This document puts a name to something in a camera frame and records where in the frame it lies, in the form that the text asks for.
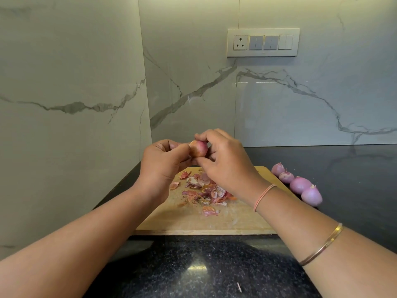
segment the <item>person's left hand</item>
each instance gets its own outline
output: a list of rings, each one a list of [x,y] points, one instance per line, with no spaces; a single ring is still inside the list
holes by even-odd
[[[167,199],[175,175],[191,166],[189,152],[189,144],[167,139],[149,145],[143,152],[136,185],[160,205]]]

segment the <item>marble wall tile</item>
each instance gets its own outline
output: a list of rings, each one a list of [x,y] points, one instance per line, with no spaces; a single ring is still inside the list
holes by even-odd
[[[237,61],[226,39],[239,0],[139,0],[139,10],[153,141],[234,134]]]
[[[90,211],[151,143],[138,0],[0,0],[0,258]]]
[[[295,58],[239,58],[245,146],[397,143],[397,0],[240,0],[240,28],[300,28]]]

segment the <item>countertop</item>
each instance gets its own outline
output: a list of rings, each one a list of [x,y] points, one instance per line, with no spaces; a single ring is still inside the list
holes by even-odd
[[[282,162],[310,179],[323,196],[321,212],[397,252],[397,145],[246,151],[256,166]],[[139,165],[99,205],[138,175]],[[85,295],[99,296],[320,297],[277,236],[132,236]]]

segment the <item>cutting board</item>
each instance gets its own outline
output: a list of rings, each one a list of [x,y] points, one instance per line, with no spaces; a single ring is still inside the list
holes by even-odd
[[[259,174],[269,182],[277,185],[290,196],[297,198],[278,178],[266,167],[256,166]],[[199,167],[186,169],[194,175],[201,170]],[[273,228],[253,209],[244,202],[228,201],[227,206],[211,205],[219,214],[204,216],[201,204],[178,206],[182,200],[182,191],[186,190],[185,180],[178,175],[174,181],[181,181],[178,188],[170,191],[168,199],[153,211],[138,226],[135,235],[246,235],[276,234]]]

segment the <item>bangle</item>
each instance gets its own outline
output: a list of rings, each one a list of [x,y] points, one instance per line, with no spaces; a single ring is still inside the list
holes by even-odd
[[[269,190],[271,190],[273,187],[275,187],[275,184],[270,185],[269,187],[266,188],[266,190],[261,194],[259,199],[256,201],[256,204],[254,206],[254,212],[256,212],[256,208],[258,207],[259,202],[262,200],[262,198],[268,193]]]
[[[312,262],[317,256],[319,256],[326,248],[328,248],[334,242],[334,240],[338,237],[338,235],[342,232],[342,230],[343,230],[343,225],[342,223],[339,223],[338,226],[335,228],[335,230],[328,237],[325,244],[318,251],[314,252],[304,260],[300,261],[299,264],[301,266],[305,266],[308,263]]]

